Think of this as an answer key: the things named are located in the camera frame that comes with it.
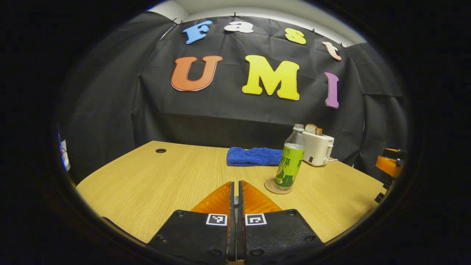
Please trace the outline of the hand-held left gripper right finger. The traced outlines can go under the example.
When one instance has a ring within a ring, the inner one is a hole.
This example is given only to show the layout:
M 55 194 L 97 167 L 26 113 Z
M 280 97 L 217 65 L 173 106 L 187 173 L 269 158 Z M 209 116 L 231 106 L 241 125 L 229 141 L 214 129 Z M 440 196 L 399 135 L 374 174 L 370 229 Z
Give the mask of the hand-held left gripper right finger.
M 324 246 L 298 210 L 281 210 L 244 180 L 238 191 L 237 259 L 244 264 L 301 264 Z

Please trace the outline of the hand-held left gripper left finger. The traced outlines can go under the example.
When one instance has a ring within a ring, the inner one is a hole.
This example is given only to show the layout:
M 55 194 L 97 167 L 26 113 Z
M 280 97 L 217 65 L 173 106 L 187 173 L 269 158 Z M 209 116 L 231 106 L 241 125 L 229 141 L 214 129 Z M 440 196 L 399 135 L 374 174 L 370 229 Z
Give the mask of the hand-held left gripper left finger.
M 229 181 L 191 210 L 175 210 L 148 245 L 182 263 L 225 265 L 237 260 L 237 223 Z

